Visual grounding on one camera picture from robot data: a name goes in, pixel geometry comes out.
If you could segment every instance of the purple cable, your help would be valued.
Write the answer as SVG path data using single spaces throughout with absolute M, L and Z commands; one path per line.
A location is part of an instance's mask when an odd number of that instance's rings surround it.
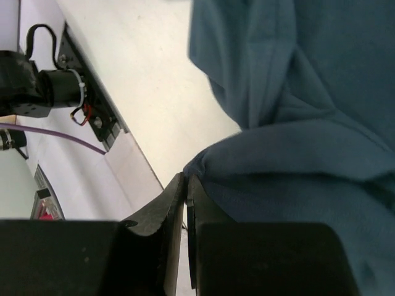
M 82 141 L 76 137 L 73 136 L 69 136 L 68 134 L 64 134 L 64 133 L 60 133 L 58 131 L 50 131 L 48 129 L 43 129 L 43 128 L 33 128 L 31 126 L 23 126 L 23 125 L 13 125 L 10 123 L 0 123 L 0 128 L 4 128 L 7 130 L 16 130 L 16 131 L 30 131 L 32 133 L 39 133 L 39 134 L 48 134 L 50 136 L 55 136 L 55 137 L 60 137 L 60 138 L 64 138 L 76 143 L 79 143 L 82 146 L 85 146 L 89 149 L 92 149 L 93 151 L 100 153 L 101 155 L 106 154 L 105 151 L 85 142 Z

